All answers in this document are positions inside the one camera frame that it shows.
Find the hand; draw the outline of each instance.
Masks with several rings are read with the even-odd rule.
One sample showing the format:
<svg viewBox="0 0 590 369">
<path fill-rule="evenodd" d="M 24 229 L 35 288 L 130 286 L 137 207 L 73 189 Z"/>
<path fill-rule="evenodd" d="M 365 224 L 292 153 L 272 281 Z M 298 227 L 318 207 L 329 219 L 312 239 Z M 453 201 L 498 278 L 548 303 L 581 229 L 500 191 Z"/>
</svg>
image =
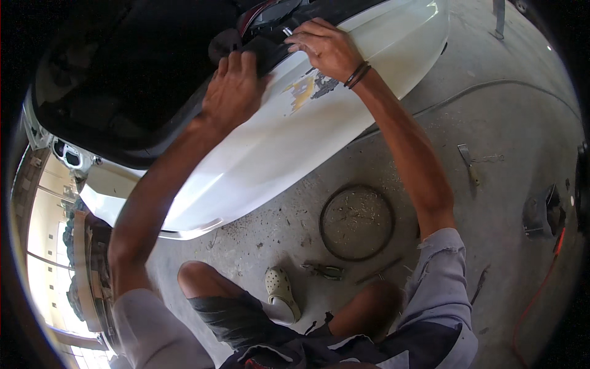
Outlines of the hand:
<svg viewBox="0 0 590 369">
<path fill-rule="evenodd" d="M 321 18 L 301 24 L 284 42 L 294 44 L 290 52 L 305 51 L 313 67 L 342 83 L 364 61 L 350 36 Z"/>
<path fill-rule="evenodd" d="M 261 80 L 256 76 L 254 53 L 233 51 L 219 61 L 198 118 L 221 134 L 230 134 L 260 108 L 268 81 L 268 76 Z"/>
</svg>

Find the black bracelet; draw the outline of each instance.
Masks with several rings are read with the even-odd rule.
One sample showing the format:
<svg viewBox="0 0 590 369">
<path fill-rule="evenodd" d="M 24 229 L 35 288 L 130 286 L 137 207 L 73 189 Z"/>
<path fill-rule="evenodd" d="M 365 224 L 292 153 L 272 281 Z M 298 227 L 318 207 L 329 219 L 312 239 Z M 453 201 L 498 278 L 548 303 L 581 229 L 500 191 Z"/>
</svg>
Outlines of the black bracelet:
<svg viewBox="0 0 590 369">
<path fill-rule="evenodd" d="M 355 80 L 355 82 L 348 86 L 348 88 L 352 90 L 352 88 L 355 87 L 356 84 L 359 83 L 359 81 L 362 80 L 363 77 L 369 72 L 369 69 L 371 69 L 371 66 L 367 64 L 367 67 L 359 74 L 359 77 Z"/>
<path fill-rule="evenodd" d="M 344 87 L 347 87 L 348 84 L 350 83 L 350 81 L 352 81 L 355 76 L 361 71 L 361 69 L 363 69 L 365 66 L 367 65 L 366 61 L 363 61 L 359 67 L 350 75 L 350 77 L 348 78 L 348 80 L 344 83 Z"/>
</svg>

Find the orange extension cord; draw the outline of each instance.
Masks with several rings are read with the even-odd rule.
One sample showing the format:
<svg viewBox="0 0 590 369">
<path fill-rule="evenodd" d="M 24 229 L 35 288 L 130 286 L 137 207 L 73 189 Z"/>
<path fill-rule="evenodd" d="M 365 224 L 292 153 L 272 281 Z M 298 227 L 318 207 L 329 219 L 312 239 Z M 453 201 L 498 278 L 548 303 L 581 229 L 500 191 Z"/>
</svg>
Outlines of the orange extension cord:
<svg viewBox="0 0 590 369">
<path fill-rule="evenodd" d="M 561 235 L 559 235 L 558 241 L 555 244 L 555 250 L 553 251 L 553 261 L 551 262 L 551 266 L 549 267 L 549 270 L 547 271 L 547 275 L 545 276 L 545 279 L 543 279 L 543 283 L 541 283 L 541 285 L 539 286 L 539 289 L 537 290 L 537 292 L 533 296 L 533 299 L 529 302 L 529 306 L 526 307 L 525 311 L 522 313 L 522 315 L 518 319 L 518 322 L 514 326 L 514 332 L 512 333 L 512 350 L 514 351 L 514 354 L 516 355 L 516 357 L 518 358 L 518 360 L 520 361 L 520 363 L 522 364 L 522 366 L 524 368 L 528 368 L 529 366 L 526 364 L 525 359 L 522 357 L 522 355 L 520 355 L 520 351 L 518 351 L 518 347 L 516 346 L 516 336 L 518 335 L 518 330 L 520 328 L 520 324 L 525 319 L 526 315 L 529 313 L 530 307 L 533 306 L 533 303 L 539 297 L 541 290 L 543 289 L 545 284 L 547 284 L 547 280 L 549 279 L 549 276 L 551 275 L 551 272 L 553 271 L 553 267 L 555 266 L 555 260 L 557 260 L 557 256 L 559 255 L 559 252 L 561 251 L 561 245 L 563 244 L 563 234 L 564 233 L 565 233 L 565 227 L 561 230 Z"/>
</svg>

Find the wire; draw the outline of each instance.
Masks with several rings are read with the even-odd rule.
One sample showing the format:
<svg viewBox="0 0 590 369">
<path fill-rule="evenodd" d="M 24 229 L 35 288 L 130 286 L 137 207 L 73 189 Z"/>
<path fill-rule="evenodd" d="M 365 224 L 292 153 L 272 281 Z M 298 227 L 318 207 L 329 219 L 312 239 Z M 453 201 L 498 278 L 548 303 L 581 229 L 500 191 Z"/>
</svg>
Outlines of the wire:
<svg viewBox="0 0 590 369">
<path fill-rule="evenodd" d="M 543 283 L 541 283 L 541 285 L 539 286 L 539 289 L 537 290 L 537 292 L 533 296 L 533 299 L 529 302 L 529 305 L 526 307 L 525 311 L 522 313 L 522 315 L 518 319 L 518 322 L 516 322 L 516 325 L 514 326 L 514 331 L 512 333 L 512 351 L 514 351 L 514 354 L 516 355 L 516 357 L 518 358 L 518 360 L 520 361 L 521 365 L 524 368 L 528 368 L 529 366 L 526 364 L 525 359 L 522 357 L 522 355 L 520 354 L 520 351 L 518 350 L 518 347 L 516 346 L 516 337 L 518 335 L 520 324 L 522 323 L 523 320 L 525 320 L 525 317 L 529 313 L 531 306 L 533 306 L 533 303 L 537 300 L 537 298 L 539 297 L 539 295 L 541 293 L 541 290 L 543 289 L 543 287 L 545 287 L 545 284 L 547 284 L 547 281 L 549 280 L 549 276 L 551 275 L 551 272 L 553 271 L 553 267 L 555 267 L 555 261 L 557 260 L 557 257 L 559 256 L 559 252 L 561 251 L 561 245 L 563 244 L 564 233 L 565 233 L 565 227 L 561 230 L 561 235 L 558 238 L 558 241 L 556 243 L 557 247 L 555 247 L 555 252 L 553 254 L 553 261 L 551 262 L 551 266 L 549 267 L 549 270 L 547 271 L 547 275 L 545 276 L 545 279 L 543 279 Z"/>
<path fill-rule="evenodd" d="M 474 84 L 473 86 L 470 86 L 470 87 L 468 87 L 468 88 L 466 88 L 466 89 L 464 89 L 464 90 L 462 90 L 462 91 L 460 91 L 460 92 L 452 95 L 451 97 L 448 97 L 448 98 L 444 99 L 441 102 L 438 102 L 438 103 L 436 103 L 434 105 L 428 106 L 425 109 L 422 109 L 419 112 L 416 112 L 416 113 L 412 114 L 412 116 L 414 118 L 417 118 L 417 117 L 419 117 L 421 115 L 424 115 L 426 113 L 429 113 L 429 112 L 432 112 L 434 110 L 437 110 L 437 109 L 439 109 L 441 107 L 444 107 L 446 105 L 449 105 L 450 103 L 452 103 L 452 102 L 454 102 L 454 101 L 456 101 L 456 100 L 462 98 L 463 96 L 468 95 L 468 94 L 470 94 L 472 92 L 475 92 L 475 91 L 484 89 L 486 87 L 498 86 L 498 85 L 501 85 L 501 84 L 518 84 L 520 86 L 530 87 L 531 89 L 535 89 L 535 90 L 540 91 L 542 93 L 546 93 L 546 94 L 548 94 L 550 96 L 553 96 L 554 98 L 556 98 L 560 102 L 562 102 L 565 106 L 567 106 L 568 109 L 573 113 L 573 115 L 578 120 L 581 120 L 581 118 L 578 116 L 578 114 L 575 112 L 575 110 L 567 102 L 565 102 L 565 100 L 563 100 L 561 97 L 557 96 L 556 94 L 552 93 L 551 91 L 546 90 L 546 89 L 544 89 L 542 87 L 536 86 L 534 84 L 525 82 L 525 81 L 521 81 L 521 80 L 517 80 L 517 79 L 510 79 L 510 78 L 499 79 L 499 80 L 492 80 L 492 81 L 487 81 L 487 82 L 482 82 L 482 83 Z M 379 132 L 381 132 L 381 130 L 379 128 L 376 128 L 375 130 L 372 130 L 372 131 L 370 131 L 370 132 L 368 132 L 368 133 L 366 133 L 364 135 L 358 136 L 354 140 L 350 141 L 347 146 L 352 145 L 353 143 L 356 143 L 356 142 L 360 142 L 360 141 L 362 141 L 364 139 L 367 139 L 369 137 L 373 137 L 376 134 L 378 134 Z"/>
</svg>

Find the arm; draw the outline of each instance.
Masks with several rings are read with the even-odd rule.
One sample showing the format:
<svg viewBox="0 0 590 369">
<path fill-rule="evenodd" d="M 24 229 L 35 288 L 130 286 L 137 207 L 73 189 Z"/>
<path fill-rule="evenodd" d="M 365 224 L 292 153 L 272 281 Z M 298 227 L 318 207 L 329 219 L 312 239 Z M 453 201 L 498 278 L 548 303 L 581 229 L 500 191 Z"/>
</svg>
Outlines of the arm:
<svg viewBox="0 0 590 369">
<path fill-rule="evenodd" d="M 350 37 L 320 18 L 305 22 L 285 40 L 289 51 L 303 50 L 312 66 L 345 82 L 363 58 Z M 453 191 L 430 140 L 414 118 L 371 69 L 353 88 L 381 129 L 399 176 L 414 204 L 422 239 L 442 228 L 455 228 Z"/>
<path fill-rule="evenodd" d="M 266 81 L 256 77 L 253 53 L 233 52 L 219 69 L 196 116 L 150 167 L 125 202 L 109 243 L 114 298 L 150 289 L 145 263 L 174 197 L 197 164 L 260 107 Z"/>
</svg>

